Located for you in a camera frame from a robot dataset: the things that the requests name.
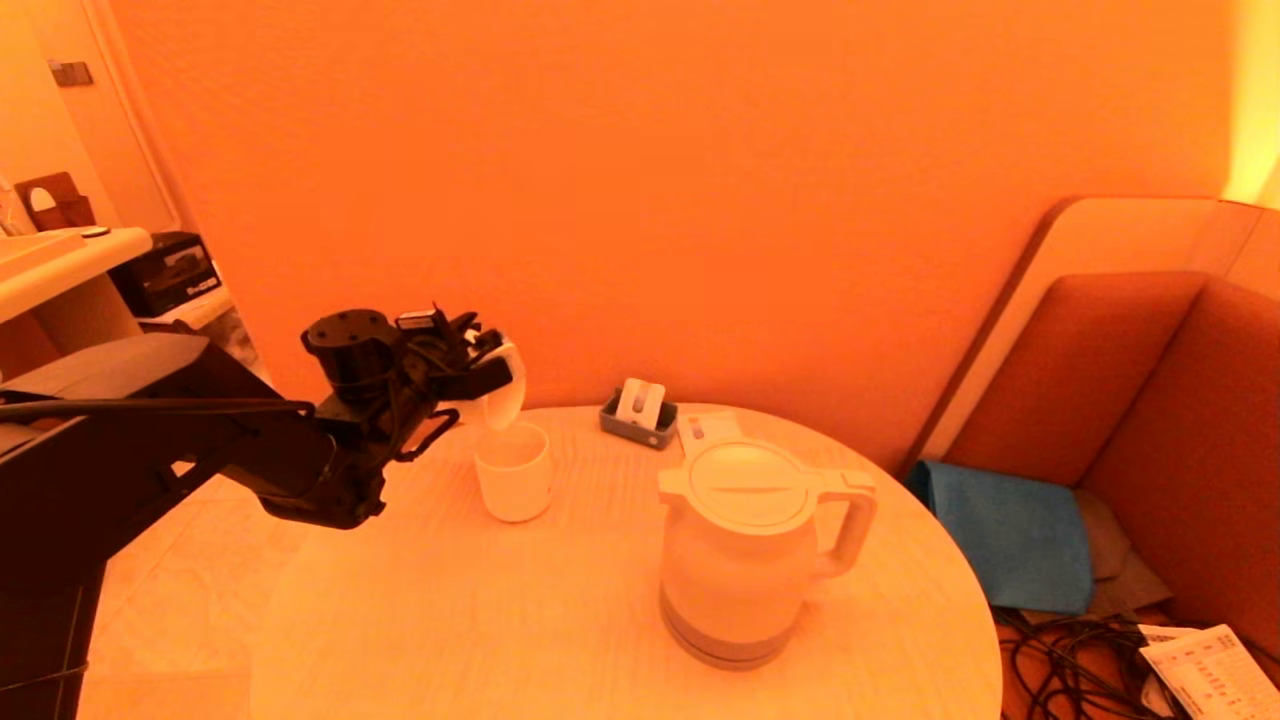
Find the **electric kettle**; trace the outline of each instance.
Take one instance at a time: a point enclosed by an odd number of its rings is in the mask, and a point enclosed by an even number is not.
[[[756,667],[782,652],[809,583],[854,566],[876,516],[876,484],[852,470],[806,468],[741,434],[687,438],[682,432],[685,464],[658,477],[668,506],[663,621],[710,665]],[[835,547],[819,551],[813,515],[826,501],[847,501],[849,511]]]

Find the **paper document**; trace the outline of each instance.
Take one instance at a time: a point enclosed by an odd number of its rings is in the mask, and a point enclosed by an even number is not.
[[[1280,691],[1226,625],[1139,629],[1153,643],[1142,655],[1196,720],[1280,720]]]

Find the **blue towel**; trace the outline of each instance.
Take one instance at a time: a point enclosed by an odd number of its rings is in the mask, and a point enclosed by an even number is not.
[[[1070,488],[942,462],[916,462],[906,487],[951,533],[987,602],[1088,610],[1089,538]]]

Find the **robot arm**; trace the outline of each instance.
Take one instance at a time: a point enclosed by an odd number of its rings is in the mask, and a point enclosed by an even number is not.
[[[302,342],[334,389],[319,407],[283,400],[207,340],[177,334],[91,347],[0,386],[0,716],[74,716],[70,675],[87,653],[105,561],[214,474],[278,518],[355,528],[384,507],[385,465],[416,457],[457,421],[442,404],[513,380],[490,357],[502,334],[475,313],[393,325],[348,310]],[[442,421],[403,450],[429,419]],[[179,473],[179,461],[192,465]],[[10,715],[8,703],[20,705]]]

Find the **wooden tabletop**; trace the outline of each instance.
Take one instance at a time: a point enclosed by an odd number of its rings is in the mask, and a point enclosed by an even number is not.
[[[657,473],[680,464],[680,443],[658,452],[604,434],[595,407],[531,410],[557,471],[540,518],[485,512],[479,428],[460,428],[389,471],[380,518],[307,533],[253,643],[252,717],[998,717],[995,628],[942,527],[856,452],[736,411],[745,433],[801,461],[878,482],[858,566],[812,588],[780,659],[717,670],[662,624]],[[820,542],[842,511],[819,509]]]

